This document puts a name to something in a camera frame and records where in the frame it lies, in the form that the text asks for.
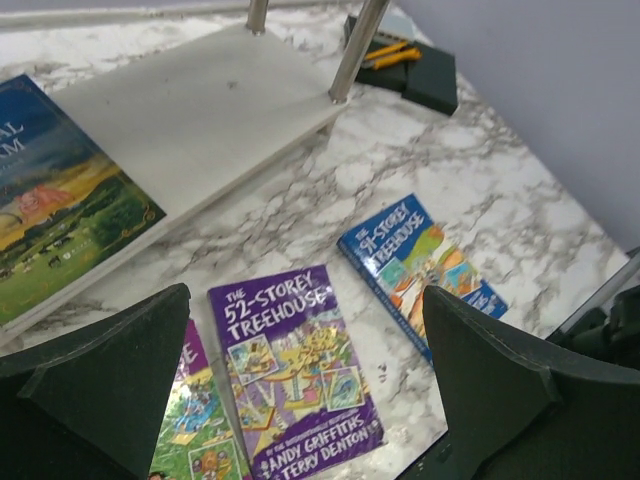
blue book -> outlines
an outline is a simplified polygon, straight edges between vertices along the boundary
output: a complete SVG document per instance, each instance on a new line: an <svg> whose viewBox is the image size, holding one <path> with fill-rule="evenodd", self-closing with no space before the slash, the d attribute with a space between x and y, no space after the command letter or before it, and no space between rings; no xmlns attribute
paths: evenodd
<svg viewBox="0 0 640 480"><path fill-rule="evenodd" d="M508 309L413 194L347 231L338 247L429 362L422 318L427 285L438 285L497 319Z"/></svg>
<svg viewBox="0 0 640 480"><path fill-rule="evenodd" d="M163 217L28 76L0 83L0 331Z"/></svg>

chrome pole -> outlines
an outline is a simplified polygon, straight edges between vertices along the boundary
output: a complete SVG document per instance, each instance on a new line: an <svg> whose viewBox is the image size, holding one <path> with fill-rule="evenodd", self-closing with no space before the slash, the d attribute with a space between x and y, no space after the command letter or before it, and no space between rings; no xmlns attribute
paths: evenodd
<svg viewBox="0 0 640 480"><path fill-rule="evenodd" d="M333 85L329 89L329 96L334 103L344 103L347 100L349 90L358 75L362 59L380 26L389 2L390 0L367 0L362 7L356 26L349 37L344 57L342 57L342 62L340 62L333 80Z"/></svg>
<svg viewBox="0 0 640 480"><path fill-rule="evenodd" d="M264 33L264 23L267 20L267 8L269 0L251 0L249 5L249 16L247 18L247 28L254 35Z"/></svg>

purple book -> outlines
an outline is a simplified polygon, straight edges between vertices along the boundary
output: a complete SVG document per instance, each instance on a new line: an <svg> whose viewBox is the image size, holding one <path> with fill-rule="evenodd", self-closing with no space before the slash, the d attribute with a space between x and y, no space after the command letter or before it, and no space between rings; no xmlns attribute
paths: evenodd
<svg viewBox="0 0 640 480"><path fill-rule="evenodd" d="M324 266L209 290L254 478L302 479L383 428Z"/></svg>

book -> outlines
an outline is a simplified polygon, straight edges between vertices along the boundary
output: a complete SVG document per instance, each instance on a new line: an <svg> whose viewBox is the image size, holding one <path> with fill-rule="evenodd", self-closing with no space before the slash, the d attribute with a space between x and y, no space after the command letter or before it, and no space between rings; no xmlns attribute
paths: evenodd
<svg viewBox="0 0 640 480"><path fill-rule="evenodd" d="M429 362L422 317L427 285L438 285L496 319L508 309L413 194L345 232L338 247Z"/></svg>
<svg viewBox="0 0 640 480"><path fill-rule="evenodd" d="M257 480L306 478L383 444L324 266L209 290Z"/></svg>
<svg viewBox="0 0 640 480"><path fill-rule="evenodd" d="M0 84L0 333L164 217L28 76Z"/></svg>
<svg viewBox="0 0 640 480"><path fill-rule="evenodd" d="M250 480L198 330L189 320L148 480Z"/></svg>

black box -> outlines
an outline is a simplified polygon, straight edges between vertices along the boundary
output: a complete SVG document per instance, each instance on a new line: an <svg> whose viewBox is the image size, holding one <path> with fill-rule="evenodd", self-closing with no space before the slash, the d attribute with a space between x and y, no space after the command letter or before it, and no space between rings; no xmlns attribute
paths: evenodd
<svg viewBox="0 0 640 480"><path fill-rule="evenodd" d="M353 27L356 25L357 17L349 15L347 21L344 24L344 38L345 46L351 37ZM384 47L388 47L389 44L384 44L373 40L367 53L379 50ZM356 76L356 82L365 85L371 85L373 87L384 88L394 92L402 93L407 87L407 64L399 63L383 70L370 70L361 68Z"/></svg>
<svg viewBox="0 0 640 480"><path fill-rule="evenodd" d="M453 115L458 108L455 57L420 42L415 42L415 46L422 52L422 58L408 64L402 98Z"/></svg>

